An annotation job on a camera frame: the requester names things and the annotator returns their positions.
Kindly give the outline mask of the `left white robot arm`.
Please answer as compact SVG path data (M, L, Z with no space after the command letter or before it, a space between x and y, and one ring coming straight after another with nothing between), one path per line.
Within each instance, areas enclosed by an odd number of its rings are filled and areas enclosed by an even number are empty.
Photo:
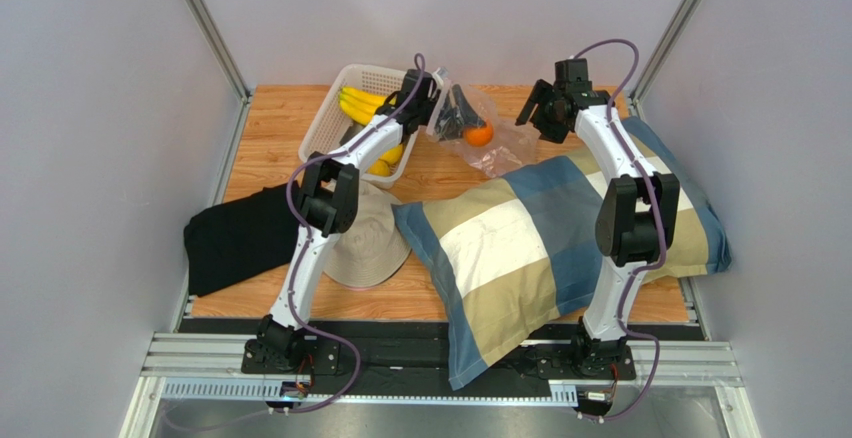
M287 185L287 204L300 222L294 256L284 287L245 344L242 372L293 374L308 364L315 350L307 340L314 295L333 248L356 219L363 175L420 128L433 129L451 89L445 68L408 70L353 138L312 154L297 169L300 184Z

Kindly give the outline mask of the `yellow fake banana bunch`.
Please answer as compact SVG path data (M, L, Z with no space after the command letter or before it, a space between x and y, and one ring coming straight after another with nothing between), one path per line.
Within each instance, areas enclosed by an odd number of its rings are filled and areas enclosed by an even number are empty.
M368 93L366 91L344 86L338 95L341 111L355 123L366 126L375 115L378 108L383 106L386 96Z

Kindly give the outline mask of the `yellow fake fruit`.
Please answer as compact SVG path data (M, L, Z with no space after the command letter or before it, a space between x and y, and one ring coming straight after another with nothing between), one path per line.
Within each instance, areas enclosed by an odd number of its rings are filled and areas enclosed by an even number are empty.
M389 177L392 175L392 169L389 163L384 160L376 160L367 170L371 175L378 177Z

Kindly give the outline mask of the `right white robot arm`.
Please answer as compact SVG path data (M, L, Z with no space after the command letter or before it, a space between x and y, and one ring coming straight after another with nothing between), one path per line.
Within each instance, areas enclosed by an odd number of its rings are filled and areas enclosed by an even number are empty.
M553 81L534 84L516 123L531 124L552 143L576 134L607 184L594 230L601 273L571 344L574 372L598 377L627 356L626 319L643 278L672 245L680 182L659 172L630 139L613 95L594 90L584 58L556 62Z

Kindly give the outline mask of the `white plastic basket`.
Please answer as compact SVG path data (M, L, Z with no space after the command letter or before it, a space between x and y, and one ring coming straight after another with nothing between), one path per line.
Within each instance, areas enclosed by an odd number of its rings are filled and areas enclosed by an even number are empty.
M350 64L338 74L316 113L302 143L298 156L306 162L314 152L329 154L348 141L346 133L360 130L339 106L339 95L345 86L375 95L387 96L403 84L406 71L366 64Z

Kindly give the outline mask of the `yellow fake lemon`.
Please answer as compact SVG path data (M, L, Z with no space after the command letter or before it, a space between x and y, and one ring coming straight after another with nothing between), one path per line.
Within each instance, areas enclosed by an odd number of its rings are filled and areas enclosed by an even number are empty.
M380 160L387 163L389 166L395 166L400 162L405 152L405 146L403 144L399 144L392 149L386 151L380 156Z

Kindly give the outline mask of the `orange fake fruit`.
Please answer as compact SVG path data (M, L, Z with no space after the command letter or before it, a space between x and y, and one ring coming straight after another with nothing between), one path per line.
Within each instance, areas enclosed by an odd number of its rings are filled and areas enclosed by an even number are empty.
M488 145L493 137L494 127L489 121L485 121L482 126L468 127L463 131L465 143L474 148Z

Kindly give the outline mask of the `clear zip top bag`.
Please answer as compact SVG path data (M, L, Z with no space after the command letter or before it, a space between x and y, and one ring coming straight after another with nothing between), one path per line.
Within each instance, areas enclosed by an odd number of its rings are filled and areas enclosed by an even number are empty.
M426 136L466 164L496 178L536 162L538 134L499 115L485 92L454 80L443 67L432 73L437 86Z

